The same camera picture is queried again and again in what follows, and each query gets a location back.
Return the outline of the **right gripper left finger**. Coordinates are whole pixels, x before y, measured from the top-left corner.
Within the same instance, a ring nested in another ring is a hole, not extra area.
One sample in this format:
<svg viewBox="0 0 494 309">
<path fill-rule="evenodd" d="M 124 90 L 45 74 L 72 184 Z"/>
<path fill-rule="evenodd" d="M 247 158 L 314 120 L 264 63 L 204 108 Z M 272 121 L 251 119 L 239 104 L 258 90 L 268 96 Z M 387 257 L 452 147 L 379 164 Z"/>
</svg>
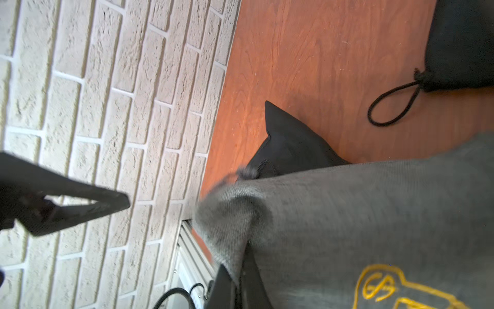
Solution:
<svg viewBox="0 0 494 309">
<path fill-rule="evenodd" d="M 130 207 L 125 193 L 74 181 L 1 153 L 1 229 L 45 236 Z"/>
</svg>

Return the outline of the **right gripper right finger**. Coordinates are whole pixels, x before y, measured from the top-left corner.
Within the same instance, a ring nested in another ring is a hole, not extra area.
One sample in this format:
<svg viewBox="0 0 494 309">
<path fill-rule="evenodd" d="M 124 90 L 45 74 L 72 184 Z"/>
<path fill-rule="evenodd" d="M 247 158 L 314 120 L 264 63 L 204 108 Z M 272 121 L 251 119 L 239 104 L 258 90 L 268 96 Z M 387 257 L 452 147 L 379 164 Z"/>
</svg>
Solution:
<svg viewBox="0 0 494 309">
<path fill-rule="evenodd" d="M 220 265 L 205 308 L 273 309 L 249 244 L 239 283 L 235 284 L 225 266 Z"/>
</svg>

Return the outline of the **black fabric pouch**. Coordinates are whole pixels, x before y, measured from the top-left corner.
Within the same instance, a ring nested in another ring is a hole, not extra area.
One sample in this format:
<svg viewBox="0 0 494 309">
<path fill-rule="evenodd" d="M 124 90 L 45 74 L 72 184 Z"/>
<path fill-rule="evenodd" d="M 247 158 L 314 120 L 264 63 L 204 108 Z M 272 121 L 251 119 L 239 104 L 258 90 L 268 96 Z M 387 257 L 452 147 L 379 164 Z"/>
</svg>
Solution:
<svg viewBox="0 0 494 309">
<path fill-rule="evenodd" d="M 493 1 L 438 1 L 425 49 L 425 69 L 415 70 L 414 80 L 381 94 L 367 111 L 368 121 L 387 127 L 400 121 L 419 93 L 493 86 Z M 405 109 L 387 122 L 372 113 L 386 97 L 414 87 Z"/>
</svg>

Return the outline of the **grey fabric pouch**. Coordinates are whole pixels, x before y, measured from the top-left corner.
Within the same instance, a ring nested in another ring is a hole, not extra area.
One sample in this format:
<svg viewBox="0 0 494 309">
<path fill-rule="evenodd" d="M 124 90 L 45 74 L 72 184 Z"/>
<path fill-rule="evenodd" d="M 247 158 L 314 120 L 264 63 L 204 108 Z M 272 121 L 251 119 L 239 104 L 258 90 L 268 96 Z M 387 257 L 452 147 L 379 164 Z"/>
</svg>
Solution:
<svg viewBox="0 0 494 309">
<path fill-rule="evenodd" d="M 274 308 L 492 308 L 493 134 L 224 185 L 193 222 L 236 283 L 252 249 Z"/>
</svg>

